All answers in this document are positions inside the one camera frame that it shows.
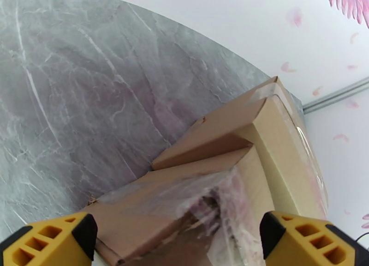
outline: gray marble surface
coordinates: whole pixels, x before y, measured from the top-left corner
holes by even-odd
[[[0,0],[0,239],[145,174],[268,77],[120,0]]]

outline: wallpaper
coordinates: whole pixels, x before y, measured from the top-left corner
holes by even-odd
[[[369,75],[369,0],[125,1],[204,34],[269,76],[279,75],[303,103]]]
[[[328,191],[328,219],[353,238],[369,232],[369,90],[305,116]],[[369,235],[360,239],[369,247]]]

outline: gray trim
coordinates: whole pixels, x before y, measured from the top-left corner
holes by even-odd
[[[361,81],[358,81],[357,83],[354,83],[348,87],[340,89],[339,91],[335,91],[330,95],[327,95],[325,97],[322,97],[318,100],[315,100],[313,102],[304,105],[303,106],[304,114],[317,111],[319,109],[327,107],[328,105],[341,101],[345,98],[353,96],[367,89],[369,89],[369,77]]]

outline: torn cardboard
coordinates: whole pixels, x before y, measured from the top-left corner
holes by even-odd
[[[204,200],[211,197],[221,203],[224,221],[220,226],[214,224],[216,212],[208,208],[211,205]],[[178,230],[187,228],[193,217],[208,231],[206,236],[214,236],[221,226],[225,227],[220,230],[232,230],[229,237],[236,237],[240,249],[241,246],[244,249],[240,252],[242,259],[262,263],[258,226],[264,213],[273,209],[257,152],[249,146],[202,161],[149,172],[119,189],[119,193],[100,197],[97,203],[84,210],[94,216],[99,226],[97,251],[110,265],[118,265],[158,249]],[[218,242],[210,248],[213,254],[221,254],[214,251],[219,245]],[[224,257],[212,255],[209,261],[230,259],[229,254]]]
[[[127,266],[214,266],[207,255],[213,238],[214,235],[207,236],[204,225],[200,225],[145,256],[133,259]]]
[[[256,146],[276,210],[326,217],[327,192],[319,166],[292,98],[277,77],[199,119],[152,166],[162,169],[217,156],[246,140]]]

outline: plastic wrap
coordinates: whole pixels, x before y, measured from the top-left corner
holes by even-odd
[[[236,168],[162,185],[122,211],[179,219],[190,213],[212,236],[207,257],[212,266],[264,265],[258,230]]]
[[[325,216],[327,216],[328,209],[328,199],[325,190],[325,185],[323,177],[320,173],[320,169],[314,153],[309,145],[308,139],[305,136],[304,130],[296,123],[299,117],[294,116],[294,112],[290,103],[288,102],[285,93],[278,83],[267,84],[255,91],[251,96],[247,104],[255,103],[261,99],[272,98],[277,105],[280,114],[282,115],[285,123],[292,124],[292,127],[288,127],[290,135],[292,136],[293,142],[295,144],[296,150],[298,151],[300,157],[306,165],[306,169],[309,172],[310,184],[315,190],[315,195],[317,197],[317,203],[320,204],[320,208]]]

